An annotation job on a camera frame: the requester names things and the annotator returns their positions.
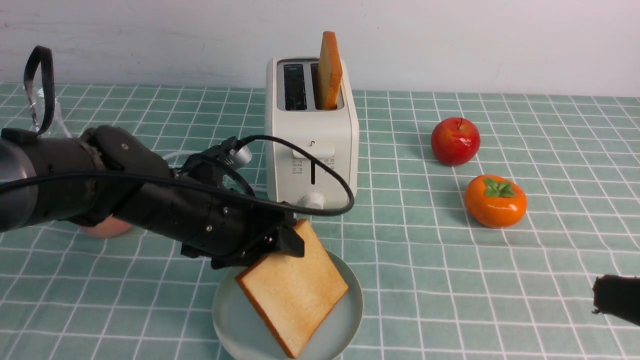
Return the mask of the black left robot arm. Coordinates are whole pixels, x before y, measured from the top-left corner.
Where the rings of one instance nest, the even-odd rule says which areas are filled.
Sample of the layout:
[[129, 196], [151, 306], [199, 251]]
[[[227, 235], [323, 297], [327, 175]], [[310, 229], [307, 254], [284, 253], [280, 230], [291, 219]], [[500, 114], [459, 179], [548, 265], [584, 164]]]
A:
[[119, 127], [80, 137], [1, 132], [1, 231], [52, 221], [96, 227], [112, 217], [181, 243], [188, 258], [215, 270], [249, 267], [266, 255], [301, 258], [295, 217], [256, 198], [224, 162], [236, 139], [172, 168]]

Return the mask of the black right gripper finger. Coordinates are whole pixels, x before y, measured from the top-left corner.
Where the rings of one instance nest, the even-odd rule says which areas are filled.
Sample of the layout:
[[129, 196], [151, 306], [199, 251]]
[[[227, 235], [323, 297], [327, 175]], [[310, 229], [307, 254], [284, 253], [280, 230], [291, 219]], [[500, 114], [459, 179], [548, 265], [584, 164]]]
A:
[[638, 276], [597, 276], [593, 286], [592, 313], [608, 314], [640, 325], [640, 278]]

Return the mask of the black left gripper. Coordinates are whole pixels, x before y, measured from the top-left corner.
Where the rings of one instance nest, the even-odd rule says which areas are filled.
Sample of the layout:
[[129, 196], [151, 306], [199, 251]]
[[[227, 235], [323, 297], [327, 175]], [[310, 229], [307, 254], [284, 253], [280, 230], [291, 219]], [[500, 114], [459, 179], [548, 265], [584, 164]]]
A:
[[181, 180], [213, 187], [221, 194], [199, 194], [203, 203], [187, 216], [195, 235], [182, 241], [180, 254], [206, 257], [215, 270], [251, 267], [270, 254], [303, 258], [305, 241], [287, 210], [261, 207], [249, 183], [238, 173], [251, 159], [248, 150], [192, 153], [179, 170]]

